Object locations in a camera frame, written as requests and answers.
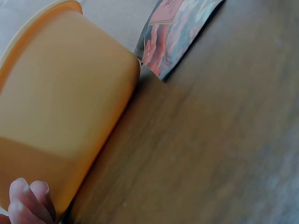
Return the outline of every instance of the wood grain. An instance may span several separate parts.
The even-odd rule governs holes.
[[[298,61],[299,1],[228,0],[142,77],[69,223],[299,223]]]

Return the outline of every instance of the container rim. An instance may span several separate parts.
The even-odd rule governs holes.
[[[51,4],[45,6],[44,8],[39,10],[37,13],[35,13],[14,35],[14,37],[12,38],[12,40],[10,41],[10,43],[4,50],[2,56],[0,57],[0,93],[1,93],[2,85],[4,84],[3,79],[6,79],[5,75],[1,72],[1,70],[4,67],[4,65],[10,61],[9,56],[13,52],[17,43],[22,38],[25,38],[26,31],[29,28],[31,28],[32,26],[34,26],[34,24],[36,22],[38,22],[44,14],[46,14],[48,11],[50,11],[54,8],[59,9],[61,7],[64,7],[65,10],[77,11],[77,12],[83,14],[81,4],[77,0],[58,0],[58,1],[52,2]]]

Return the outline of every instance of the hand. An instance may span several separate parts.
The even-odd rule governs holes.
[[[55,208],[47,183],[23,178],[13,181],[9,189],[9,217],[0,214],[1,224],[54,224]]]

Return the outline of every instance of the beige floor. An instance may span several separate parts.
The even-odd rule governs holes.
[[[134,51],[157,0],[79,0],[84,15]],[[0,55],[18,29],[53,0],[0,0]]]

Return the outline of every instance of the orange plastic container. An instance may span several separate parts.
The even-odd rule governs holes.
[[[19,30],[0,68],[0,207],[12,180],[44,180],[60,217],[123,112],[139,62],[64,0]]]

